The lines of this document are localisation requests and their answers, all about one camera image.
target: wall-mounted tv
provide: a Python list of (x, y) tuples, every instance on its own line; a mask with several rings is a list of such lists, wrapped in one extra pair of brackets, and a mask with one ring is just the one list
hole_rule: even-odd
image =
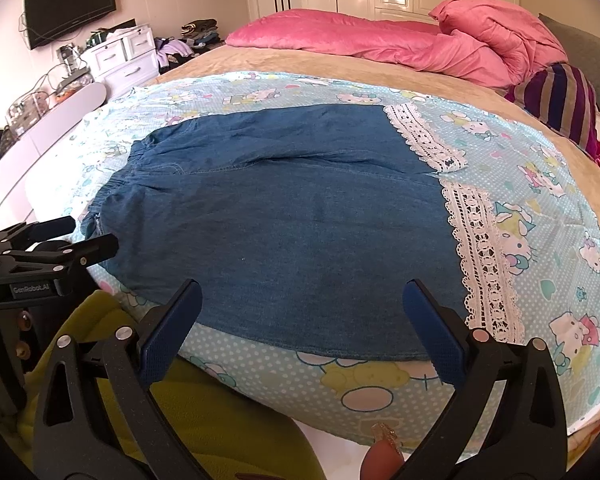
[(116, 10), (116, 0), (24, 0), (29, 48), (51, 43)]

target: drawer handle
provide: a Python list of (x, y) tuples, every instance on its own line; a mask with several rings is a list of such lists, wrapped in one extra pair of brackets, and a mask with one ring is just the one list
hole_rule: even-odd
[(125, 74), (125, 77), (129, 77), (130, 75), (133, 75), (133, 74), (135, 74), (136, 72), (140, 72), (140, 67), (139, 67), (139, 66), (136, 66), (136, 67), (135, 67), (135, 68), (134, 68), (134, 69), (133, 69), (131, 72), (127, 72), (127, 73)]

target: drawer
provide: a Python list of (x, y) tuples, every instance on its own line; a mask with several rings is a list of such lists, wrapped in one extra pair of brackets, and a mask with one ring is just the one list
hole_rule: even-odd
[(116, 99), (126, 94), (133, 86), (142, 84), (157, 75), (158, 59), (155, 51), (151, 51), (105, 74), (100, 80), (107, 86), (109, 99)]
[(97, 74), (107, 72), (126, 61), (122, 40), (114, 41), (113, 43), (100, 47), (91, 54), (93, 56), (93, 62), (95, 63), (95, 67), (92, 66), (91, 71), (95, 71)]
[(155, 50), (153, 33), (150, 28), (139, 28), (133, 34), (122, 38), (125, 44), (126, 58), (133, 59), (145, 52)]

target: metal screw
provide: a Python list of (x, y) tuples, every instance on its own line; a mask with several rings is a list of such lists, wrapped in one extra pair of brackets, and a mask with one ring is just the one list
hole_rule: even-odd
[(474, 330), (474, 339), (480, 343), (486, 343), (489, 340), (489, 332), (481, 328)]
[(31, 316), (26, 310), (23, 310), (20, 314), (18, 314), (18, 328), (22, 332), (28, 332), (31, 330), (31, 326)]
[(123, 326), (116, 331), (116, 339), (124, 341), (129, 339), (133, 334), (134, 330), (130, 326)]
[(31, 357), (31, 348), (24, 341), (18, 341), (16, 345), (16, 356), (21, 361), (26, 361)]
[(64, 348), (71, 342), (70, 335), (63, 335), (58, 338), (58, 348)]
[(532, 341), (532, 345), (536, 350), (542, 351), (546, 349), (546, 343), (539, 337), (535, 337)]

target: yellow-green fabric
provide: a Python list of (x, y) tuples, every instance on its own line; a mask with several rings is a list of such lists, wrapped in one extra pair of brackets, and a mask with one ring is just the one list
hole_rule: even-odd
[[(114, 298), (97, 291), (65, 322), (58, 335), (78, 341), (106, 338), (120, 326), (134, 324)], [(31, 466), (31, 446), (38, 392), (50, 349), (27, 374), (29, 402), (18, 418), (18, 436), (11, 447)], [(98, 385), (123, 450), (142, 460), (124, 423), (109, 381)], [(285, 480), (324, 480), (314, 452), (302, 432), (288, 417), (261, 406), (176, 359), (166, 377), (151, 388), (158, 405), (178, 436), (214, 480), (235, 480), (236, 473), (277, 476)]]

